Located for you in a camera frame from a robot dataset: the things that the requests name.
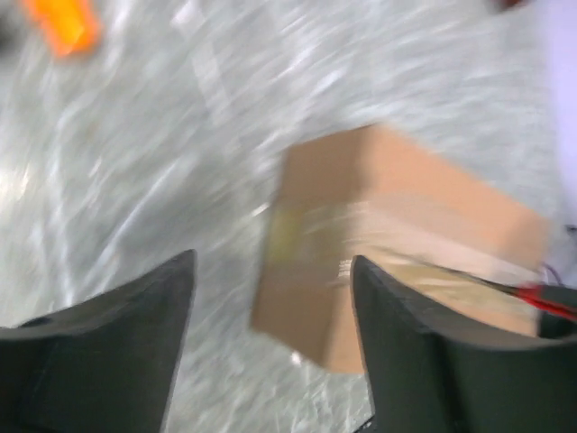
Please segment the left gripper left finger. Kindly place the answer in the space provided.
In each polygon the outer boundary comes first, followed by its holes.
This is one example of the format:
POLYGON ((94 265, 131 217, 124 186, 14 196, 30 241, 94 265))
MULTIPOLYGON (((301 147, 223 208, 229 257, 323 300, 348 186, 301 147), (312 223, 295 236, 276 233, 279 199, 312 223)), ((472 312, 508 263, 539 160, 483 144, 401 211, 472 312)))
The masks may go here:
POLYGON ((3 432, 160 432, 188 329, 196 253, 1 330, 3 432))

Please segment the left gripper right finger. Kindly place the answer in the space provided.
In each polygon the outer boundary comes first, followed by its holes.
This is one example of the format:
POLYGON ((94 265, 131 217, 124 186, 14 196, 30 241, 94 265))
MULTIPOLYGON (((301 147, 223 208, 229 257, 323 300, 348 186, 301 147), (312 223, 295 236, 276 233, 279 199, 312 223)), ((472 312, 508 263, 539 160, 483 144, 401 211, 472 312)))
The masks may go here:
POLYGON ((573 432, 576 338, 466 317, 353 260, 375 432, 573 432))

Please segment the brown cardboard express box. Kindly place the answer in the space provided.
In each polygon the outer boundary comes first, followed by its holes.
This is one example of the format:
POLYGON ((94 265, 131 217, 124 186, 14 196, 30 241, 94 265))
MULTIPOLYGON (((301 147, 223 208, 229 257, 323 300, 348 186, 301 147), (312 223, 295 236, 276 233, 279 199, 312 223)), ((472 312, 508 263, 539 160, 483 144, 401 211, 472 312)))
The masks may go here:
POLYGON ((466 316, 533 335, 528 305, 459 277, 536 278, 536 212, 414 140, 368 125, 292 146, 272 206, 251 325, 334 373, 362 373, 353 257, 466 316))

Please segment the red black utility knife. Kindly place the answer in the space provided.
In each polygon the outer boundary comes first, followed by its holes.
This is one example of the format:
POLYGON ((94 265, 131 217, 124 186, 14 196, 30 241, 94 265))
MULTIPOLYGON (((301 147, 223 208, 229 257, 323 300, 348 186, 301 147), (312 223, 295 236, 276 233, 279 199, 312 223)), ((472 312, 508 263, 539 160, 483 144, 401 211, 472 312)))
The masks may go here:
POLYGON ((537 309, 562 318, 576 320, 576 289, 541 283, 518 286, 495 283, 494 287, 537 309))

